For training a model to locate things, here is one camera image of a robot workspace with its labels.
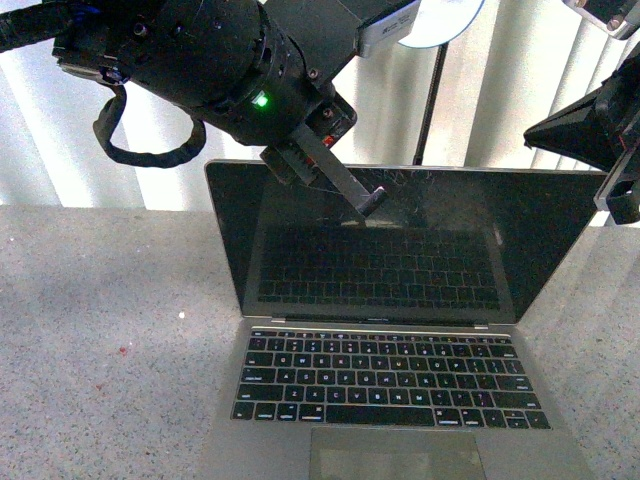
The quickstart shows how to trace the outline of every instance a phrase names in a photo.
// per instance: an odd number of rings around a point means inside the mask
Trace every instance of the black pole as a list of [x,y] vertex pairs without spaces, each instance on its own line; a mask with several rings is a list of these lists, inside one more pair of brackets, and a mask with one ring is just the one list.
[[436,108],[436,98],[440,89],[440,80],[444,71],[444,61],[447,58],[447,49],[449,43],[443,43],[438,47],[436,55],[436,64],[431,77],[431,85],[429,86],[429,96],[427,97],[427,106],[424,110],[424,118],[422,120],[422,128],[420,129],[420,137],[418,137],[418,148],[413,156],[414,165],[422,165],[424,159],[424,149],[427,146],[427,138],[429,138],[429,130],[431,129],[431,120],[433,119],[433,111]]

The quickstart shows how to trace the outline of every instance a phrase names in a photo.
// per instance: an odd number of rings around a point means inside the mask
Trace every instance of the black key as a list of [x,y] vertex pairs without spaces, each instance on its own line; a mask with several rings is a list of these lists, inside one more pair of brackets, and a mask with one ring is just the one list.
[[429,368],[434,372],[448,371],[447,362],[443,358],[430,358]]
[[333,370],[318,370],[317,380],[320,385],[333,385],[336,383],[336,372]]
[[379,350],[380,353],[384,353],[385,355],[397,355],[398,353],[396,344],[391,342],[380,342]]
[[274,420],[276,418],[275,403],[259,403],[256,405],[256,420]]
[[252,367],[270,367],[273,363],[273,353],[247,352],[244,364]]
[[445,407],[451,405],[451,396],[446,390],[431,390],[431,403]]
[[290,353],[276,353],[274,366],[290,367],[293,363],[293,355]]
[[433,373],[417,373],[418,386],[424,388],[436,388],[436,376]]
[[427,371],[429,370],[429,364],[426,358],[411,357],[409,358],[409,367],[411,370]]
[[361,342],[360,353],[376,354],[378,353],[378,344],[376,342]]
[[307,393],[305,394],[304,399],[310,403],[324,403],[324,397],[324,387],[307,387]]
[[293,422],[298,418],[298,405],[295,403],[280,403],[276,418],[283,422]]
[[492,408],[493,400],[489,392],[471,392],[471,398],[476,407]]
[[515,349],[510,345],[491,345],[491,355],[498,358],[518,358]]
[[238,400],[279,402],[282,400],[282,385],[242,384],[238,388]]
[[267,339],[262,337],[253,337],[249,340],[249,350],[264,350],[267,348]]
[[378,372],[376,374],[377,385],[381,387],[395,387],[396,374],[393,372]]
[[416,353],[424,357],[431,357],[435,355],[435,351],[433,350],[433,345],[431,345],[430,343],[416,344]]
[[279,368],[278,383],[294,383],[296,381],[296,371],[293,368]]
[[453,350],[451,350],[451,345],[445,343],[436,343],[433,346],[436,356],[438,357],[452,357]]
[[331,355],[315,354],[313,356],[313,366],[315,368],[331,367]]
[[458,381],[458,388],[465,390],[475,390],[478,388],[473,375],[456,375],[456,380]]
[[415,355],[416,349],[412,343],[399,343],[398,355]]
[[347,393],[344,387],[327,388],[328,403],[345,403],[347,401]]
[[327,423],[435,426],[430,408],[328,405],[326,418]]
[[282,352],[284,350],[284,338],[270,338],[267,340],[267,350]]
[[342,342],[342,353],[360,353],[358,342]]
[[493,392],[498,408],[540,410],[538,398],[533,393]]
[[349,403],[367,403],[367,390],[365,388],[349,388],[347,390]]
[[337,374],[338,385],[355,385],[356,373],[349,371],[340,371]]
[[241,382],[243,383],[273,383],[276,379],[275,368],[253,368],[242,369]]
[[253,418],[253,402],[236,402],[231,418],[233,420],[251,420]]
[[351,367],[358,370],[368,370],[371,368],[369,357],[364,355],[353,355],[351,357]]
[[375,385],[376,374],[373,372],[358,372],[358,385]]
[[504,373],[502,360],[485,360],[485,364],[489,373]]
[[467,427],[484,427],[480,410],[461,410],[462,423]]
[[304,387],[302,385],[287,385],[284,390],[286,402],[301,402],[304,399]]
[[304,340],[287,340],[285,350],[287,352],[301,352],[304,349]]
[[467,360],[467,368],[471,373],[484,373],[487,371],[482,360]]
[[438,386],[440,388],[457,388],[456,378],[451,373],[438,373]]
[[496,382],[498,383],[498,387],[500,387],[500,390],[508,390],[514,392],[533,391],[533,387],[531,386],[531,382],[529,382],[529,379],[527,377],[523,377],[522,375],[496,375]]
[[476,375],[476,381],[478,382],[478,388],[481,390],[498,389],[498,384],[493,375]]
[[416,375],[413,372],[399,372],[398,376],[398,385],[401,387],[415,387],[416,383]]
[[389,370],[389,359],[387,357],[371,357],[371,368],[374,370]]
[[324,422],[324,405],[300,405],[298,419],[301,422]]
[[404,357],[391,357],[391,370],[409,370],[409,362]]
[[440,426],[460,426],[460,413],[454,408],[436,408],[436,424]]
[[313,385],[316,383],[315,370],[298,370],[296,380],[301,385]]
[[449,358],[447,360],[447,365],[449,366],[450,372],[464,373],[467,371],[467,365],[465,364],[464,360]]
[[506,428],[507,424],[504,421],[504,416],[500,410],[483,410],[484,421],[487,427],[492,428]]
[[293,366],[298,368],[311,368],[311,354],[298,353],[293,356]]
[[491,356],[489,347],[486,345],[471,345],[471,355],[474,357],[487,358]]
[[367,392],[369,394],[369,403],[375,405],[384,405],[389,403],[389,396],[385,388],[370,388]]
[[509,428],[529,428],[527,420],[524,418],[507,418]]
[[351,368],[351,357],[348,355],[334,355],[333,368]]
[[392,405],[409,405],[409,392],[406,388],[392,388],[389,390],[389,400]]
[[542,412],[531,412],[528,411],[526,412],[527,414],[527,420],[529,420],[529,425],[531,425],[531,428],[542,428],[542,429],[548,429],[551,428],[551,426],[549,425],[549,421],[547,420],[547,416],[542,413]]
[[429,390],[412,388],[409,390],[409,397],[413,405],[429,405]]
[[471,395],[469,392],[454,390],[451,392],[451,398],[453,399],[453,404],[456,407],[473,407],[473,402],[471,401]]
[[513,373],[514,375],[524,375],[524,368],[518,360],[503,360],[504,368],[507,369],[507,373]]

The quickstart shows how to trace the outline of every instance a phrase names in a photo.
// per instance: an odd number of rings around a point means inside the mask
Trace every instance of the green led light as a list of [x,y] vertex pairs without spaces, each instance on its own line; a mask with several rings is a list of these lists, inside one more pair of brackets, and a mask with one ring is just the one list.
[[269,97],[264,92],[260,92],[256,95],[256,98],[252,102],[258,108],[264,108],[269,104]]

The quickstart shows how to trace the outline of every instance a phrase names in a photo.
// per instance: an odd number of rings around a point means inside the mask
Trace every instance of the laptop keyboard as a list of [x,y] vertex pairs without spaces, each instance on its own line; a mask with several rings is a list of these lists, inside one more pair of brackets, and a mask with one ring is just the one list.
[[267,239],[261,302],[500,308],[480,232],[280,228]]
[[231,418],[550,428],[508,336],[253,330]]

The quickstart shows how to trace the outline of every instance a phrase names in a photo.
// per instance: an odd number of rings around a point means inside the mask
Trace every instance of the keyboard key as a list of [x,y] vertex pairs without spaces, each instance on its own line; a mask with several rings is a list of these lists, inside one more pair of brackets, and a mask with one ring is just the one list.
[[515,349],[510,345],[491,345],[491,355],[497,358],[517,358]]
[[484,420],[480,410],[461,410],[462,423],[467,427],[484,427]]
[[518,391],[518,392],[531,392],[533,387],[527,377],[522,375],[496,375],[496,382],[500,390]]
[[416,407],[328,405],[326,419],[328,423],[435,426],[432,410]]
[[533,393],[493,392],[498,408],[540,410],[538,398]]
[[369,403],[375,405],[383,405],[389,403],[389,395],[384,388],[370,388],[367,392],[369,394]]
[[238,388],[238,400],[279,402],[282,400],[282,385],[241,384]]
[[526,412],[527,414],[527,420],[529,420],[529,425],[531,425],[531,428],[541,428],[541,429],[548,429],[551,428],[551,426],[549,425],[549,421],[547,420],[547,416],[542,413],[542,412],[536,412],[536,411],[528,411]]
[[324,422],[324,405],[300,405],[298,419],[301,422]]
[[344,387],[327,388],[328,403],[345,403],[347,401],[347,393]]
[[436,408],[436,424],[440,426],[462,425],[460,413],[454,408]]
[[392,405],[409,405],[409,391],[406,388],[392,388],[389,390],[389,400]]
[[296,403],[280,403],[276,418],[283,422],[293,422],[298,417],[298,405]]
[[347,390],[349,403],[367,403],[367,390],[365,388],[353,387]]
[[504,416],[500,410],[483,410],[484,421],[487,427],[492,428],[506,428],[507,424],[504,421]]
[[253,402],[236,402],[233,406],[231,418],[233,420],[251,420],[253,418]]
[[274,420],[276,418],[275,403],[259,403],[256,405],[256,420]]
[[454,390],[451,392],[451,398],[456,407],[473,407],[473,401],[471,400],[469,392]]
[[245,365],[252,367],[270,367],[273,363],[273,353],[266,352],[247,352],[245,357]]
[[242,369],[243,383],[273,383],[276,379],[275,368],[253,368],[247,367]]
[[284,399],[287,402],[301,402],[304,399],[304,387],[302,385],[287,385],[284,390]]
[[324,387],[307,387],[304,398],[310,403],[324,403],[325,389]]

